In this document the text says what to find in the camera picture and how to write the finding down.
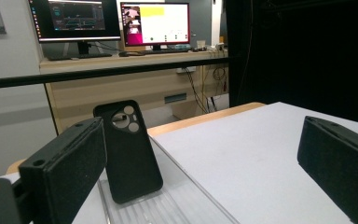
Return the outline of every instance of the computer monitor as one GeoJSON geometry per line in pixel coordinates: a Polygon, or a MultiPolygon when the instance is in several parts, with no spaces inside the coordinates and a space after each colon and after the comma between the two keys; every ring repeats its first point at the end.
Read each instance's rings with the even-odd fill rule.
{"type": "Polygon", "coordinates": [[[126,47],[190,43],[189,3],[121,3],[126,47]]]}
{"type": "Polygon", "coordinates": [[[120,40],[116,0],[28,0],[39,43],[120,40]]]}

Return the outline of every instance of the phone case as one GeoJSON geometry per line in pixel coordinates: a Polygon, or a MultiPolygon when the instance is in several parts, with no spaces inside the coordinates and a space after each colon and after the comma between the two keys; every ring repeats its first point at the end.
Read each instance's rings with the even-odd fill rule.
{"type": "Polygon", "coordinates": [[[125,203],[162,188],[163,181],[138,104],[122,101],[94,108],[103,118],[112,198],[125,203]]]}

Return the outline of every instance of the transparent acrylic box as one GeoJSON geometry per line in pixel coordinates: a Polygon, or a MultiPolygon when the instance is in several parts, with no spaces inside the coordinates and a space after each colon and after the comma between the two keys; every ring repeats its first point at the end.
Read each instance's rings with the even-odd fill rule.
{"type": "Polygon", "coordinates": [[[128,203],[112,200],[106,173],[99,188],[108,223],[239,223],[191,176],[187,175],[168,153],[150,139],[164,185],[162,189],[128,203]]]}

